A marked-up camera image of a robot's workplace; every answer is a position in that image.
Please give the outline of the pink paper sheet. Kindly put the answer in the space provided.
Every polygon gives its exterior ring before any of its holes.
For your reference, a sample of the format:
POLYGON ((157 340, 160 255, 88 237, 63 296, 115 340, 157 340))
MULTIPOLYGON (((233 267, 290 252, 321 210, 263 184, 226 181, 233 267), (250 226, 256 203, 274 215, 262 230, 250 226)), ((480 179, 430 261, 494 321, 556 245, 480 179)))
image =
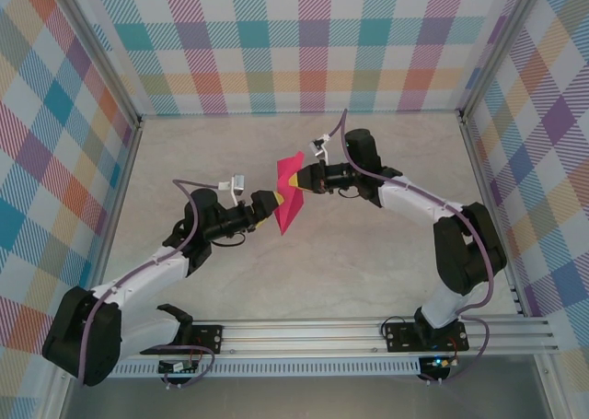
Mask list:
POLYGON ((282 235, 291 226, 304 205, 303 191, 294 186, 290 179, 303 167, 305 154, 298 151, 293 157, 277 161, 277 192, 283 197, 283 203, 274 211, 282 235))

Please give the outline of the grey metal panel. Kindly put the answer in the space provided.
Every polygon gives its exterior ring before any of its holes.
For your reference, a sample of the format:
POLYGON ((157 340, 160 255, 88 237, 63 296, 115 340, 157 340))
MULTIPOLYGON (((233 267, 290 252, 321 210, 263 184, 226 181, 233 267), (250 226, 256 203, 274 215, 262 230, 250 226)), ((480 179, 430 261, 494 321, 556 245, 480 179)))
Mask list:
POLYGON ((417 378, 152 378, 73 387, 59 419, 554 419, 531 357, 485 357, 442 385, 417 378))

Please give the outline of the aluminium side rail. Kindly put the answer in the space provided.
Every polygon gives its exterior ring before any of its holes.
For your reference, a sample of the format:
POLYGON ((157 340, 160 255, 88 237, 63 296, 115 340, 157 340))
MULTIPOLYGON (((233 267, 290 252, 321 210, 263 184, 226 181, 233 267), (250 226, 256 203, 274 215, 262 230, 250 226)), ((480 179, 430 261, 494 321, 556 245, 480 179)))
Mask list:
POLYGON ((124 205, 125 195, 128 191, 130 179, 133 173, 134 163, 137 157, 139 146, 144 129, 144 118, 138 116, 136 123, 133 125, 133 131, 130 139, 130 146, 123 164, 123 169, 119 177, 118 185, 115 189, 115 195, 112 202, 110 215, 106 221, 104 236, 99 244, 98 257, 87 278, 86 288, 91 289, 100 285, 104 279, 107 265, 109 262, 110 252, 115 239, 117 226, 120 221, 121 211, 124 205))
POLYGON ((460 129, 460 133, 463 137, 464 144, 466 146, 466 150, 468 152, 468 157, 469 157, 469 160, 472 165, 473 173, 474 173, 476 183, 478 185, 482 200, 488 208, 488 211, 491 216, 491 220, 497 230, 499 240, 500 240, 502 247, 504 249, 504 252, 506 254, 507 265, 504 268, 503 273, 505 274, 507 283, 510 287, 510 292, 511 292, 512 298, 514 300, 514 306, 515 306, 517 314, 519 316, 527 317, 528 314, 526 313, 525 301, 523 300, 523 298, 521 297, 520 292, 519 292, 518 277, 514 273, 514 269, 511 264, 511 255, 508 250, 508 247, 505 244, 505 239, 504 239, 503 233, 501 231, 500 218, 499 218, 497 209, 494 206, 495 202, 494 202, 494 199, 493 199, 493 196, 491 193, 491 188, 488 185, 488 183, 486 182, 486 179, 484 177, 482 163, 480 162, 480 160, 478 158, 478 153, 477 153, 476 147, 474 145, 473 137, 471 136, 470 131, 468 129, 468 123, 467 123, 466 119, 459 117, 459 129, 460 129))

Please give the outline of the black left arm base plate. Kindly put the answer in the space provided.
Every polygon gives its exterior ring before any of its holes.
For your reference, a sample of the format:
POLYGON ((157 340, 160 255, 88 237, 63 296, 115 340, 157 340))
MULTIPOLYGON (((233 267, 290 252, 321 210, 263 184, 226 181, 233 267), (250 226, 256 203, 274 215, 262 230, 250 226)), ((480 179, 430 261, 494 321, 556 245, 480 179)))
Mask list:
POLYGON ((179 327, 176 340, 180 345, 199 345, 212 350, 216 355, 221 352, 224 326, 220 324, 188 324, 179 327))

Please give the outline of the aluminium mounting rail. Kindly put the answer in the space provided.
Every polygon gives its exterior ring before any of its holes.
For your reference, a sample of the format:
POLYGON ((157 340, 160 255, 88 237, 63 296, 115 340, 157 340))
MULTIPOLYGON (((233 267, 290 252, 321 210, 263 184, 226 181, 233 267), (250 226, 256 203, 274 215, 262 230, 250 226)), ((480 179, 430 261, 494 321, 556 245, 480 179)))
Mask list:
MULTIPOLYGON (((221 357, 356 357, 386 355, 379 318, 220 320, 221 357)), ((490 315, 465 320, 469 350, 463 355, 556 354, 558 342, 543 318, 490 315)))

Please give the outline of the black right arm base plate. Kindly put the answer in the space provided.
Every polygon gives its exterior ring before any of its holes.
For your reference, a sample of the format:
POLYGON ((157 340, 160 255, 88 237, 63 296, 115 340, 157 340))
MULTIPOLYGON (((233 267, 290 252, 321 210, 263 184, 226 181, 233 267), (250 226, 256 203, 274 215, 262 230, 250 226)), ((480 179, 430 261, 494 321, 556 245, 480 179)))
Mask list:
POLYGON ((433 338, 420 336, 414 322, 388 322, 382 330, 389 353, 400 352, 464 352, 469 350, 468 336, 463 322, 455 320, 437 330, 433 338))

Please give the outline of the aluminium frame post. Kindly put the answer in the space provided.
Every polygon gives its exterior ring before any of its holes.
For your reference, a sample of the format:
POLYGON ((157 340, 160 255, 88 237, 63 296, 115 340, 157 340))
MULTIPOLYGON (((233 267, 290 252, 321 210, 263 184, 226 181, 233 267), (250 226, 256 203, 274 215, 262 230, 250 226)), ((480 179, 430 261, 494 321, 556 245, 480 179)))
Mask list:
POLYGON ((102 46, 92 23, 87 19, 77 0, 63 0, 61 2, 66 15, 73 22, 75 31, 81 38, 82 44, 89 52, 91 60, 98 66, 98 71, 104 77, 105 83, 110 88, 113 97, 122 107, 125 115, 135 127, 141 124, 141 118, 134 107, 130 95, 115 71, 105 48, 102 46))
POLYGON ((536 0, 493 0, 483 23, 474 55, 466 66, 464 90, 456 104, 456 116, 466 123, 487 92, 536 0))

